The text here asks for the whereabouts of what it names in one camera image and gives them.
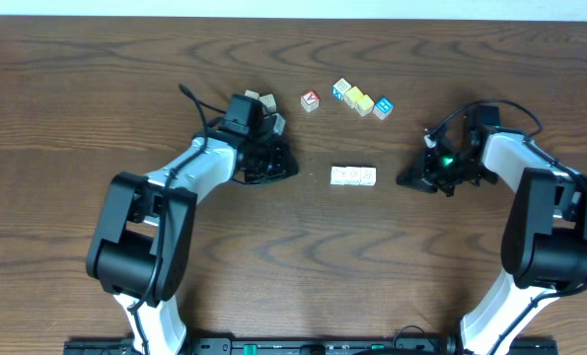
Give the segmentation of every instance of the wood grain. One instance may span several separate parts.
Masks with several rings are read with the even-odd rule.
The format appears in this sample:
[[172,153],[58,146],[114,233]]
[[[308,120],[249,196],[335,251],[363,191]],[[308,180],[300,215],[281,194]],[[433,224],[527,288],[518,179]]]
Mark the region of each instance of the wood grain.
[[[340,77],[388,96],[392,115],[337,103]],[[513,195],[467,185],[446,198],[394,179],[422,129],[471,100],[529,107],[547,128],[540,144],[587,173],[587,24],[0,17],[0,353],[129,332],[84,260],[110,178],[158,169],[199,128],[178,82],[218,107],[245,89],[274,93],[301,167],[274,185],[223,185],[199,205],[179,294],[192,328],[450,330],[497,276]],[[306,114],[310,89],[323,100]],[[378,182],[330,186],[333,164],[373,165]],[[524,333],[587,354],[587,293]]]

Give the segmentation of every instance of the green light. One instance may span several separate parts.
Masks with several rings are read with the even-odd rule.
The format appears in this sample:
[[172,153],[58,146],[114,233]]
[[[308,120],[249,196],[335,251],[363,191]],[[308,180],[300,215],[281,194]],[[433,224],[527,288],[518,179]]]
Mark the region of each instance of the green light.
[[446,167],[450,166],[451,164],[453,164],[453,158],[451,158],[451,157],[442,158],[442,166],[443,167],[446,168]]

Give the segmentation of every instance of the blue block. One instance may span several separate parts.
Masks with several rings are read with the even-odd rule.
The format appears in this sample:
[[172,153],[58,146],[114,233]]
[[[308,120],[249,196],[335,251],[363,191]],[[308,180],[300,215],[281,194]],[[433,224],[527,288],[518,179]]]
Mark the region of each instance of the blue block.
[[392,108],[394,108],[394,104],[392,104],[392,102],[389,101],[388,98],[383,97],[376,103],[376,107],[378,107],[382,113],[387,113],[391,111]]
[[332,94],[336,97],[337,100],[343,100],[343,95],[335,87],[332,88]]

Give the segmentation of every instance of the white wall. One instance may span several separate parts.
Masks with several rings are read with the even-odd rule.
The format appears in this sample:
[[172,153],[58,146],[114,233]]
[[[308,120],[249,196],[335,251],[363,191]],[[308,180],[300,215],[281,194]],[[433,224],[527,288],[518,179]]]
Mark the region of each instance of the white wall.
[[587,21],[587,0],[0,0],[0,15]]

